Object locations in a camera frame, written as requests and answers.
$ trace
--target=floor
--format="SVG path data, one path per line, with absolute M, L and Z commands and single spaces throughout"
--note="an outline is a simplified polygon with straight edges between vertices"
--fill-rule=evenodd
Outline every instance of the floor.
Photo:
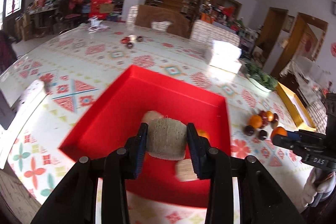
M 32 51 L 39 45 L 42 45 L 44 42 L 54 38 L 56 35 L 46 35 L 45 37 L 41 38 L 33 38 L 28 41 L 20 41 L 19 43 L 12 44 L 13 50 L 16 52 L 17 58 L 27 54 L 28 52 Z

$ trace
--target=red tray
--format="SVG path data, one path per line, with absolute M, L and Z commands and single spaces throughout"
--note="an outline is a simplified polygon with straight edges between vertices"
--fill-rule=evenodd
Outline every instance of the red tray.
M 212 146 L 231 154 L 224 97 L 137 66 L 130 66 L 110 85 L 59 149 L 74 161 L 81 156 L 105 157 L 137 134 L 149 110 L 185 124 L 193 122 L 208 133 Z M 127 180 L 126 189 L 151 200 L 207 207 L 210 181 L 179 182 L 175 164 L 146 154 L 142 173 L 137 180 Z

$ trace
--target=patterned tablecloth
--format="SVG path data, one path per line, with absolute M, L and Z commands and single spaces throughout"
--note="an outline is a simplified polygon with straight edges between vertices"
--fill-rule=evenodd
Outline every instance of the patterned tablecloth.
M 261 109 L 278 113 L 286 129 L 296 130 L 276 93 L 259 90 L 242 74 L 208 66 L 202 52 L 188 39 L 142 27 L 131 29 L 123 23 L 105 24 L 111 28 L 95 33 L 77 28 L 44 43 L 0 77 L 0 88 L 9 101 L 35 79 L 43 80 L 48 88 L 48 96 L 20 132 L 8 157 L 32 196 L 43 203 L 72 167 L 73 162 L 58 151 L 58 146 L 106 87 L 134 64 L 225 96 L 232 155 L 239 158 L 255 155 L 300 210 L 298 198 L 311 167 L 302 164 L 291 151 L 273 146 L 270 140 L 259 141 L 242 132 L 249 117 Z M 126 49 L 120 40 L 130 34 L 142 35 L 145 41 Z M 97 201 L 99 212 L 101 188 Z M 132 224 L 200 224 L 205 219 L 203 208 L 144 200 L 132 193 L 128 193 L 128 203 Z M 236 223 L 238 213 L 235 198 Z

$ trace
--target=wooden door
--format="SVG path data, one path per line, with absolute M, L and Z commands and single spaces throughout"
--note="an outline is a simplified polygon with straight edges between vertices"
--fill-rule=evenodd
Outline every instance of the wooden door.
M 273 7 L 268 10 L 264 27 L 256 42 L 256 45 L 263 50 L 262 55 L 265 59 L 268 58 L 275 43 L 278 40 L 278 36 L 285 22 L 287 12 L 287 10 Z
M 305 27 L 306 27 L 305 20 L 300 14 L 298 14 L 292 34 L 288 41 L 288 45 L 283 50 L 278 60 L 278 63 L 275 65 L 273 71 L 271 72 L 271 76 L 279 78 L 280 72 L 286 67 L 288 62 L 292 59 L 299 45 L 300 38 L 302 37 L 302 34 L 305 31 Z

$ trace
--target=red decoration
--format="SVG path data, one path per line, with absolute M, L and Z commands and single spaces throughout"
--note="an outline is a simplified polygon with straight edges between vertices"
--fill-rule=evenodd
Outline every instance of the red decoration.
M 29 74 L 29 71 L 27 71 L 27 70 L 20 72 L 20 76 L 22 78 L 27 78 L 28 74 Z
M 43 81 L 43 82 L 45 82 L 45 83 L 50 83 L 53 80 L 53 78 L 54 78 L 53 74 L 47 73 L 45 75 L 42 75 L 40 77 L 40 80 Z
M 29 143 L 30 142 L 30 134 L 25 136 L 24 143 Z
M 59 85 L 57 87 L 57 93 L 64 93 L 68 91 L 69 91 L 68 85 Z
M 35 74 L 37 74 L 38 72 L 39 72 L 38 69 L 33 69 L 33 70 L 31 70 L 30 75 L 35 75 Z
M 57 103 L 58 105 L 60 105 L 61 107 L 65 108 L 68 111 L 71 111 L 71 112 L 75 111 L 75 107 L 74 107 L 74 104 L 72 102 L 72 97 L 71 96 L 54 99 L 54 102 Z
M 242 90 L 241 96 L 248 103 L 248 105 L 250 107 L 255 108 L 257 106 L 257 101 L 255 100 L 255 98 L 253 97 L 253 95 L 249 91 Z
M 50 155 L 42 156 L 42 159 L 43 159 L 43 165 L 51 164 Z
M 154 58 L 151 55 L 139 56 L 132 59 L 133 65 L 136 65 L 141 68 L 147 68 L 155 65 Z
M 162 46 L 165 46 L 167 48 L 174 48 L 174 46 L 172 44 L 169 44 L 169 43 L 162 43 Z
M 304 50 L 305 50 L 306 52 L 309 52 L 310 49 L 311 49 L 311 40 L 308 39 L 308 40 L 306 41 L 306 45 L 304 46 Z
M 41 66 L 42 66 L 42 64 L 40 62 L 35 61 L 31 67 L 32 68 L 38 68 L 38 67 L 41 67 Z
M 177 212 L 172 212 L 170 215 L 165 216 L 171 224 L 175 224 L 177 221 L 182 218 L 179 216 Z
M 244 159 L 249 153 L 251 153 L 251 149 L 246 145 L 246 141 L 233 140 L 232 143 L 234 145 L 231 145 L 231 152 L 237 153 L 237 158 Z
M 84 91 L 84 90 L 93 90 L 95 89 L 94 86 L 86 84 L 80 80 L 75 80 L 75 91 Z
M 263 148 L 260 150 L 260 153 L 261 153 L 265 158 L 268 159 L 268 157 L 269 157 L 269 151 L 267 150 L 266 147 L 263 147 Z
M 42 175 L 45 172 L 45 169 L 44 168 L 37 168 L 36 169 L 36 162 L 35 162 L 34 157 L 31 158 L 30 166 L 31 166 L 31 170 L 25 172 L 24 176 L 26 178 L 32 177 L 33 185 L 34 185 L 35 189 L 37 190 L 38 184 L 37 184 L 37 177 L 36 176 Z
M 278 116 L 279 116 L 282 120 L 285 119 L 285 115 L 284 115 L 284 113 L 282 112 L 282 110 L 279 108 L 279 106 L 278 106 L 276 103 L 273 104 L 273 109 L 275 110 L 275 113 L 278 114 Z
M 90 106 L 95 102 L 93 95 L 80 97 L 81 106 Z
M 285 153 L 281 149 L 279 149 L 278 156 L 283 160 Z
M 333 55 L 333 57 L 336 57 L 336 42 L 331 44 L 331 54 Z
M 269 161 L 268 166 L 272 166 L 272 167 L 280 167 L 280 166 L 282 166 L 282 163 L 281 163 L 281 161 L 280 161 L 276 156 L 274 156 L 274 157 L 271 158 L 271 160 Z
M 212 86 L 211 81 L 202 72 L 197 72 L 191 75 L 190 79 L 193 80 L 196 86 L 203 88 L 203 89 L 209 89 Z
M 100 44 L 100 45 L 88 47 L 85 51 L 85 55 L 91 55 L 91 54 L 95 54 L 95 53 L 103 52 L 103 51 L 105 51 L 105 44 Z
M 296 155 L 291 150 L 289 150 L 289 157 L 291 158 L 292 161 L 296 161 Z

